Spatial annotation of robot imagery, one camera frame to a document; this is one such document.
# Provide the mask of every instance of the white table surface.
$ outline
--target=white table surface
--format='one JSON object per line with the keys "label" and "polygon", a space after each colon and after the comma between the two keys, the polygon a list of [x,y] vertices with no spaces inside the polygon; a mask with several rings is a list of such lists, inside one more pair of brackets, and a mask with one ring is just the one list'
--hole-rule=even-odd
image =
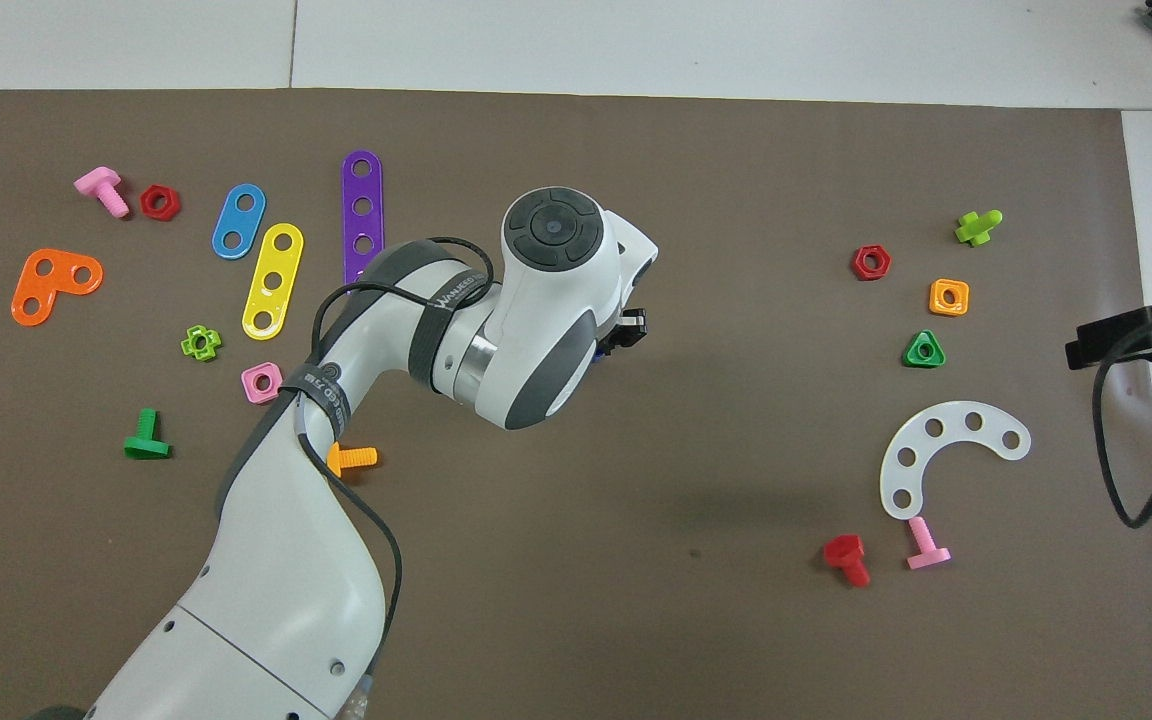
{"label": "white table surface", "polygon": [[1121,0],[0,1],[0,88],[422,88],[1139,109],[1126,111],[1123,124],[1152,302],[1152,32],[1140,8]]}

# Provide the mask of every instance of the pink bolt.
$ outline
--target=pink bolt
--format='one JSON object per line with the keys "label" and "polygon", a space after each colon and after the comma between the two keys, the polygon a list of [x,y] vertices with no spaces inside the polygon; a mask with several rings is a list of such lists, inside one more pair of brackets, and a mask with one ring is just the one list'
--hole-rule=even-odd
{"label": "pink bolt", "polygon": [[96,197],[109,211],[111,215],[122,218],[127,215],[128,209],[127,202],[123,202],[122,197],[119,197],[118,191],[114,190],[114,185],[120,182],[123,182],[123,179],[119,177],[118,173],[101,165],[101,167],[88,173],[86,176],[76,179],[74,188],[77,188],[78,192],[83,192],[86,197]]}
{"label": "pink bolt", "polygon": [[918,555],[907,560],[910,570],[927,568],[929,564],[945,562],[950,559],[950,552],[943,547],[937,547],[933,541],[931,530],[927,530],[927,521],[922,516],[914,516],[909,520],[909,529],[914,532],[914,541],[918,543]]}

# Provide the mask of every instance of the plastic toy piece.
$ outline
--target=plastic toy piece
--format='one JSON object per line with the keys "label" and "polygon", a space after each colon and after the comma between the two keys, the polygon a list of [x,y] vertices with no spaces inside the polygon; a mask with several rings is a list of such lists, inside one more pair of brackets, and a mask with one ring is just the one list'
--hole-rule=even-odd
{"label": "plastic toy piece", "polygon": [[877,281],[887,274],[892,266],[892,256],[882,250],[882,245],[864,245],[856,249],[851,256],[851,272],[863,281]]}
{"label": "plastic toy piece", "polygon": [[945,351],[941,350],[941,342],[937,341],[937,334],[920,331],[905,348],[902,361],[910,367],[940,367],[945,364]]}
{"label": "plastic toy piece", "polygon": [[384,192],[376,152],[355,150],[340,164],[340,232],[344,282],[351,283],[385,249]]}
{"label": "plastic toy piece", "polygon": [[340,444],[333,442],[328,448],[328,468],[340,477],[340,470],[349,468],[370,468],[378,462],[379,455],[376,447],[353,447],[349,450],[340,450]]}
{"label": "plastic toy piece", "polygon": [[180,211],[180,195],[165,184],[151,184],[141,194],[141,213],[168,222]]}
{"label": "plastic toy piece", "polygon": [[[954,400],[916,414],[892,438],[882,455],[878,492],[882,509],[893,518],[910,520],[923,511],[923,470],[942,447],[975,442],[1003,460],[1029,455],[1029,430],[994,406]],[[909,503],[897,502],[908,493]]]}
{"label": "plastic toy piece", "polygon": [[136,423],[136,437],[123,441],[123,455],[136,460],[160,460],[172,454],[172,446],[154,439],[154,426],[159,414],[152,407],[141,409],[141,419]]}
{"label": "plastic toy piece", "polygon": [[914,541],[918,543],[918,555],[907,560],[910,570],[927,568],[929,564],[945,562],[950,559],[950,552],[943,547],[937,547],[937,541],[932,539],[931,530],[927,530],[927,521],[922,516],[909,520],[910,532],[914,533]]}
{"label": "plastic toy piece", "polygon": [[283,372],[273,363],[262,363],[243,370],[243,393],[247,402],[252,406],[264,406],[278,397],[278,388],[283,384]]}
{"label": "plastic toy piece", "polygon": [[[251,207],[242,206],[251,202]],[[211,232],[211,250],[226,260],[237,260],[252,249],[256,232],[265,217],[265,192],[251,183],[233,187],[220,206],[215,229]]]}
{"label": "plastic toy piece", "polygon": [[852,588],[866,588],[869,584],[869,570],[861,562],[864,556],[865,546],[859,536],[839,536],[824,546],[826,564],[842,570]]}
{"label": "plastic toy piece", "polygon": [[35,250],[24,260],[17,290],[12,295],[12,319],[33,327],[51,317],[56,293],[88,295],[100,287],[104,279],[105,268],[91,255],[52,250],[50,247]]}
{"label": "plastic toy piece", "polygon": [[101,165],[101,167],[88,173],[86,176],[76,179],[74,188],[86,197],[100,200],[111,215],[124,218],[131,210],[128,210],[127,202],[123,202],[123,197],[114,190],[114,185],[120,182],[123,182],[123,179],[119,177],[118,173]]}
{"label": "plastic toy piece", "polygon": [[180,341],[180,351],[200,363],[207,363],[217,358],[217,348],[220,346],[223,346],[220,333],[209,331],[204,325],[195,325],[185,332],[184,340]]}
{"label": "plastic toy piece", "polygon": [[937,314],[960,316],[968,314],[968,304],[972,300],[972,288],[963,281],[952,281],[947,278],[938,278],[932,283],[929,294],[927,310]]}
{"label": "plastic toy piece", "polygon": [[251,290],[247,291],[247,309],[243,310],[243,332],[248,338],[270,340],[282,331],[303,249],[305,236],[296,225],[276,223],[265,232],[260,256],[256,258]]}
{"label": "plastic toy piece", "polygon": [[1002,222],[1002,213],[998,210],[990,210],[984,218],[976,213],[968,213],[958,219],[958,229],[954,232],[958,242],[970,242],[972,247],[982,247],[990,242],[990,232]]}

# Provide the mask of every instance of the black cable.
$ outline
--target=black cable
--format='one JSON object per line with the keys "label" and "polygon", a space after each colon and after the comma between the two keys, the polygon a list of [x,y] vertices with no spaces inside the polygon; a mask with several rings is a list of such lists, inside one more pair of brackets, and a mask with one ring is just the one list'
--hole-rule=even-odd
{"label": "black cable", "polygon": [[403,586],[403,553],[397,550],[397,538],[394,537],[393,530],[389,530],[389,525],[385,524],[385,521],[380,518],[379,511],[372,510],[372,507],[358,497],[358,493],[353,492],[353,488],[343,484],[336,473],[333,473],[332,468],[319,457],[319,454],[314,452],[314,447],[310,445],[310,435],[306,433],[301,433],[296,435],[298,441],[301,441],[301,450],[305,453],[305,456],[310,458],[310,462],[314,462],[314,468],[323,473],[323,477],[332,483],[332,487],[336,488],[340,495],[347,498],[353,506],[362,510],[362,514],[367,516],[372,523],[376,523],[376,528],[380,529],[380,535],[385,536],[385,540],[389,543],[389,552],[394,556],[394,588],[389,591],[389,607],[385,609],[385,624],[380,630],[380,644],[376,646],[376,654],[371,655],[371,662],[367,664],[366,674],[371,675],[372,670],[376,669],[376,662],[380,660],[380,651],[385,647],[385,639],[389,637],[389,626],[394,624],[394,611],[397,609],[397,593],[402,591]]}
{"label": "black cable", "polygon": [[1108,455],[1105,448],[1105,420],[1101,415],[1101,395],[1105,392],[1105,377],[1111,371],[1111,367],[1123,361],[1126,350],[1147,336],[1149,333],[1152,333],[1152,320],[1139,325],[1132,332],[1126,333],[1117,342],[1111,346],[1105,357],[1101,358],[1101,365],[1096,370],[1096,381],[1092,382],[1092,430],[1096,433],[1096,456],[1101,461],[1101,477],[1105,479],[1106,491],[1111,493],[1111,502],[1114,503],[1114,511],[1117,514],[1119,520],[1123,520],[1123,524],[1132,530],[1143,526],[1149,523],[1149,518],[1152,518],[1152,493],[1149,493],[1149,500],[1142,507],[1139,515],[1135,516],[1135,518],[1128,515],[1123,506],[1123,498],[1119,497],[1119,488],[1114,483],[1114,470],[1111,470],[1111,455]]}
{"label": "black cable", "polygon": [[[438,236],[438,237],[427,237],[425,240],[435,242],[438,243],[438,245],[465,247],[468,250],[471,250],[475,255],[479,256],[479,259],[483,260],[483,266],[486,270],[486,273],[488,273],[488,281],[483,283],[483,286],[477,288],[477,290],[470,293],[470,295],[467,296],[465,302],[463,302],[462,306],[470,306],[473,305],[475,302],[483,300],[486,293],[488,293],[490,288],[492,288],[492,283],[495,282],[495,265],[492,264],[492,258],[490,258],[488,255],[480,247],[477,247],[472,242],[463,240],[461,237]],[[340,297],[344,296],[347,293],[356,290],[388,291],[393,293],[393,295],[402,297],[402,300],[410,300],[411,302],[415,302],[415,304],[417,305],[433,306],[433,301],[429,300],[429,297],[422,297],[419,295],[416,295],[415,291],[403,290],[403,288],[397,287],[396,285],[378,283],[370,281],[356,281],[340,286],[335,288],[335,290],[328,293],[328,296],[324,297],[323,302],[320,302],[319,304],[319,309],[317,309],[314,313],[314,331],[312,331],[313,334],[312,336],[310,336],[310,359],[309,359],[310,363],[319,363],[319,361],[323,361],[324,316],[328,313],[329,308],[334,304],[335,301],[340,300]]]}

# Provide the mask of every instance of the purple strip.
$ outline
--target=purple strip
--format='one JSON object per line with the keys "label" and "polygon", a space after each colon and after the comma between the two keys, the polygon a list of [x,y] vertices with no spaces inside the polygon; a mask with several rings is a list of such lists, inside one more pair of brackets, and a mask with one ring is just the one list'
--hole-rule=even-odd
{"label": "purple strip", "polygon": [[376,152],[355,150],[340,164],[340,237],[344,245],[344,282],[351,283],[385,249],[385,207]]}

